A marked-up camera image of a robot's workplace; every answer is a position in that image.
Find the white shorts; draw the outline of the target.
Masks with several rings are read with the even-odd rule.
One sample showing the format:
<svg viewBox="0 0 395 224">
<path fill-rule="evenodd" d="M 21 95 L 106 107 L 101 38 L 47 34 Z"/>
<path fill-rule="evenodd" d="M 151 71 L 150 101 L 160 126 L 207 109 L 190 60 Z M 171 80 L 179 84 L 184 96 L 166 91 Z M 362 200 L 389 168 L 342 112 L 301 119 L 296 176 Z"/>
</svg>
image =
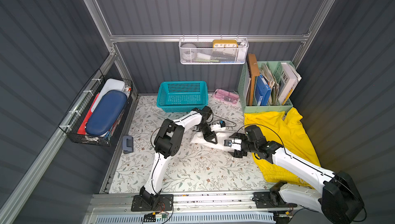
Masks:
<svg viewBox="0 0 395 224">
<path fill-rule="evenodd" d="M 212 140 L 207 141 L 204 139 L 203 133 L 196 133 L 191 140 L 191 143 L 206 146 L 212 149 L 218 149 L 226 152 L 241 151 L 241 139 L 231 138 L 233 131 L 223 130 L 215 132 Z"/>
</svg>

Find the yellow garment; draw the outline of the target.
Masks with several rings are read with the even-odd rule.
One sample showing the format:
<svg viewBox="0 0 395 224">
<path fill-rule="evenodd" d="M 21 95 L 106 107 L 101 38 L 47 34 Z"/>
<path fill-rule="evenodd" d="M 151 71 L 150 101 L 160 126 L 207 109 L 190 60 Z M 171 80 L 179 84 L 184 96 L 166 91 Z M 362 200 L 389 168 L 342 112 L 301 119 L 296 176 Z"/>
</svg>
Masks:
<svg viewBox="0 0 395 224">
<path fill-rule="evenodd" d="M 320 166 L 321 164 L 314 146 L 301 123 L 302 118 L 303 116 L 293 107 L 287 113 L 245 113 L 244 124 L 255 124 L 260 127 L 263 136 L 268 141 L 275 141 L 279 144 L 283 144 L 285 148 L 293 154 L 314 165 Z M 279 181 L 286 181 L 290 184 L 311 187 L 311 185 L 302 178 L 280 166 L 257 158 L 254 158 L 254 162 L 258 165 L 267 182 L 277 183 Z"/>
</svg>

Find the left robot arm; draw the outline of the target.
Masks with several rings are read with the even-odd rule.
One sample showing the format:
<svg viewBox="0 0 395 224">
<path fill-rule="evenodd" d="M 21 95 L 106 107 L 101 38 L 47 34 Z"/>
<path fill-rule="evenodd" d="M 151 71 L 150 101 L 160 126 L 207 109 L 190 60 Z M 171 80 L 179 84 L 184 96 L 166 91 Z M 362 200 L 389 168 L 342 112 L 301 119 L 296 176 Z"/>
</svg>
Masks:
<svg viewBox="0 0 395 224">
<path fill-rule="evenodd" d="M 142 201 L 151 209 L 156 208 L 159 203 L 165 171 L 170 160 L 178 153 L 186 131 L 196 126 L 202 132 L 204 141 L 213 144 L 218 143 L 216 134 L 207 123 L 211 115 L 213 115 L 213 111 L 207 106 L 201 110 L 194 108 L 182 118 L 164 120 L 158 129 L 154 140 L 155 157 L 153 167 L 148 181 L 139 192 Z"/>
</svg>

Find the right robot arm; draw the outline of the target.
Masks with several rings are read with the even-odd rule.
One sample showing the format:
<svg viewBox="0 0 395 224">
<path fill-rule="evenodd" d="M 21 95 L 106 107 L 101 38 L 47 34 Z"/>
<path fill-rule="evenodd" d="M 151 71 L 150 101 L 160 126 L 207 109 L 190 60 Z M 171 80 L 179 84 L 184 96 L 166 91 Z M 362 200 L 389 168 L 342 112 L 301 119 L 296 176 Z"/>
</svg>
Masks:
<svg viewBox="0 0 395 224">
<path fill-rule="evenodd" d="M 233 149 L 237 157 L 252 153 L 257 159 L 282 167 L 311 186 L 309 190 L 280 181 L 270 190 L 273 204 L 294 203 L 322 213 L 333 224 L 350 224 L 361 212 L 367 212 L 349 174 L 335 173 L 302 159 L 286 149 L 282 141 L 268 141 L 260 128 L 256 124 L 246 125 L 243 134 L 233 133 L 224 140 L 224 145 Z"/>
</svg>

